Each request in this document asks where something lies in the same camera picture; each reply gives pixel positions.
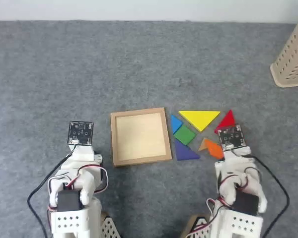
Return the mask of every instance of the purple triangle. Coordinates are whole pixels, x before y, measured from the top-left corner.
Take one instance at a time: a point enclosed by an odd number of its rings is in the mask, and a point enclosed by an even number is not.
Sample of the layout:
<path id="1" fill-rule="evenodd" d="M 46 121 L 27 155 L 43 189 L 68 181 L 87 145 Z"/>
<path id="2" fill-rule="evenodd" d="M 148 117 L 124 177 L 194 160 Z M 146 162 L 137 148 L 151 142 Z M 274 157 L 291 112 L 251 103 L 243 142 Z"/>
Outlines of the purple triangle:
<path id="1" fill-rule="evenodd" d="M 180 141 L 175 139 L 175 153 L 177 160 L 194 160 L 199 159 L 199 155 L 192 151 L 188 146 L 182 144 Z"/>

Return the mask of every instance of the white wall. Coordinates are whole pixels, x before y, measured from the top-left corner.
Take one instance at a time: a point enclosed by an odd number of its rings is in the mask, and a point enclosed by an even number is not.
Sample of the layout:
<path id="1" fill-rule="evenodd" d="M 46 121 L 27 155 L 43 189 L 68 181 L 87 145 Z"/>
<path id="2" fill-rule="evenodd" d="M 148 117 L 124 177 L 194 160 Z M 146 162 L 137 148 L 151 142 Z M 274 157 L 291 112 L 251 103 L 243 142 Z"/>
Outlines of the white wall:
<path id="1" fill-rule="evenodd" d="M 0 20 L 289 22 L 298 0 L 0 0 Z"/>

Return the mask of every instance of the green square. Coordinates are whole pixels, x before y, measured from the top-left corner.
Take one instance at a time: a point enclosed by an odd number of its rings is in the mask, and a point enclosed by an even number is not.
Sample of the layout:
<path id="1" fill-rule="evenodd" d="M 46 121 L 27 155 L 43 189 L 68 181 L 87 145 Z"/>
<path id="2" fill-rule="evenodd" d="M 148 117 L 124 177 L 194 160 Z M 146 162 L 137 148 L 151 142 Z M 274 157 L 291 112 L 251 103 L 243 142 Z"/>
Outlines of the green square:
<path id="1" fill-rule="evenodd" d="M 174 137 L 177 138 L 182 144 L 187 145 L 195 137 L 195 133 L 185 125 L 182 125 L 174 134 Z"/>

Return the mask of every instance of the yellow triangle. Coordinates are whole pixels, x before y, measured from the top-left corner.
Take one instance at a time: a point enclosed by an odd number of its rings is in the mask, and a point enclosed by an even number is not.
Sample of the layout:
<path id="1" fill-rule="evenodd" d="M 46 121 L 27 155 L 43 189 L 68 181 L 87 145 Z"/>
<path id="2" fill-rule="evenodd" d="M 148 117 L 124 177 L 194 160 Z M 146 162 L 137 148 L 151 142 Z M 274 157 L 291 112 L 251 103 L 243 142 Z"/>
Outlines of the yellow triangle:
<path id="1" fill-rule="evenodd" d="M 179 111 L 179 113 L 199 132 L 204 130 L 220 114 L 216 111 Z"/>

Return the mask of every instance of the tangram piece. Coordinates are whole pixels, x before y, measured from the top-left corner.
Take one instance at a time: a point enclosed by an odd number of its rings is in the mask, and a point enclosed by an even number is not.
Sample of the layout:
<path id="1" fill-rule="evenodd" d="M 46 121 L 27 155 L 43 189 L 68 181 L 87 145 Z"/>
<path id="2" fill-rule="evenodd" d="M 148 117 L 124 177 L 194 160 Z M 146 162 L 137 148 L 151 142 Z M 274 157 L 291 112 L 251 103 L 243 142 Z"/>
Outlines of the tangram piece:
<path id="1" fill-rule="evenodd" d="M 218 133 L 218 129 L 221 127 L 227 127 L 227 126 L 235 126 L 235 119 L 233 115 L 233 111 L 229 110 L 228 113 L 225 115 L 223 120 L 220 122 L 220 124 L 217 126 L 217 128 L 214 130 L 214 133 Z"/>
<path id="2" fill-rule="evenodd" d="M 219 114 L 215 111 L 179 111 L 199 132 L 204 130 Z"/>
<path id="3" fill-rule="evenodd" d="M 174 115 L 171 115 L 171 127 L 172 127 L 172 134 L 174 134 L 180 126 L 182 126 L 183 122 L 176 118 Z"/>
<path id="4" fill-rule="evenodd" d="M 206 138 L 206 137 L 203 138 L 202 143 L 201 143 L 200 148 L 199 148 L 199 151 L 201 151 L 201 150 L 205 150 L 205 149 L 208 148 L 208 147 L 207 147 L 207 144 L 206 144 L 206 141 L 207 141 L 207 140 L 209 140 L 209 139 Z"/>
<path id="5" fill-rule="evenodd" d="M 205 143 L 207 145 L 210 155 L 214 156 L 215 158 L 217 158 L 219 160 L 224 157 L 222 147 L 220 147 L 218 144 L 216 144 L 215 142 L 213 142 L 209 139 L 207 139 L 205 141 Z"/>
<path id="6" fill-rule="evenodd" d="M 180 141 L 175 139 L 175 153 L 177 160 L 194 160 L 199 159 L 199 155 L 192 151 L 188 146 L 182 144 Z"/>
<path id="7" fill-rule="evenodd" d="M 195 137 L 195 133 L 191 131 L 187 126 L 182 125 L 174 134 L 174 137 L 177 138 L 184 145 L 187 145 Z"/>

